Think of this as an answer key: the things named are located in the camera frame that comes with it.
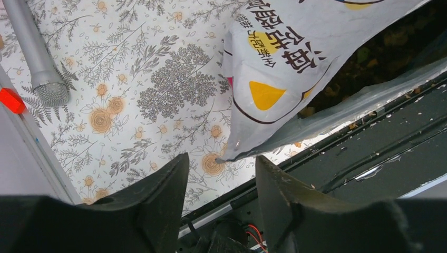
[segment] floral tablecloth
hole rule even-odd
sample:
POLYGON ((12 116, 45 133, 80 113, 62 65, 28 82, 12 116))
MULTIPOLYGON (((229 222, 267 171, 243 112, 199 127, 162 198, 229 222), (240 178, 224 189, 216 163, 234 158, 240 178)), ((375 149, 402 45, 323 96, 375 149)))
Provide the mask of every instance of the floral tablecloth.
MULTIPOLYGON (((184 213, 254 177, 216 164, 229 135, 222 37, 244 0, 28 0, 71 94, 43 107, 3 5, 0 61, 85 203, 190 156, 184 213)), ((316 140, 266 156, 280 163, 316 140)))

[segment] microphone head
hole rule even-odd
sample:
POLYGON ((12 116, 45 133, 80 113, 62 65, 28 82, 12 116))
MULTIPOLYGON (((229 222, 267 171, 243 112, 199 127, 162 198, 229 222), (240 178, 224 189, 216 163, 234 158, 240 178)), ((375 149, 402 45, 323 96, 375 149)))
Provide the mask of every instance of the microphone head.
POLYGON ((34 89, 45 107, 59 107, 69 101, 67 86, 63 83, 46 83, 34 89))

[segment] open bag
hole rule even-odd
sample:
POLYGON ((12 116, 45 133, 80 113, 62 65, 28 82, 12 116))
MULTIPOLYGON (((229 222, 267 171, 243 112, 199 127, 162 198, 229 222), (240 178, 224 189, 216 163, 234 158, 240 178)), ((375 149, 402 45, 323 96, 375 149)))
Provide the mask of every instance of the open bag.
POLYGON ((363 88, 343 103, 301 111, 362 44, 429 0, 251 0, 224 40, 222 71, 233 88, 222 161, 236 161, 324 134, 444 72, 447 59, 363 88))

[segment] white plastic bag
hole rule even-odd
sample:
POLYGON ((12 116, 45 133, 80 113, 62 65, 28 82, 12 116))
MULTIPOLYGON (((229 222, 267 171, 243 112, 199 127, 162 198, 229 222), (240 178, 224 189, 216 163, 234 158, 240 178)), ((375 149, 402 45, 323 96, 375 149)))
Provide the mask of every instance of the white plastic bag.
POLYGON ((429 0, 250 0, 224 41, 232 80, 222 157, 263 144, 303 109, 364 42, 429 0))

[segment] gray microphone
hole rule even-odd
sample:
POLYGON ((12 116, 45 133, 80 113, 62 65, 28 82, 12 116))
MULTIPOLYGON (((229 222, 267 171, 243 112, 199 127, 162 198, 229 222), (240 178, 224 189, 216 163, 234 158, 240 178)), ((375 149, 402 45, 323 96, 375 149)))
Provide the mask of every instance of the gray microphone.
POLYGON ((57 73, 45 41, 25 0, 3 0, 9 21, 30 68, 33 92, 46 107, 59 107, 69 101, 66 84, 57 73))

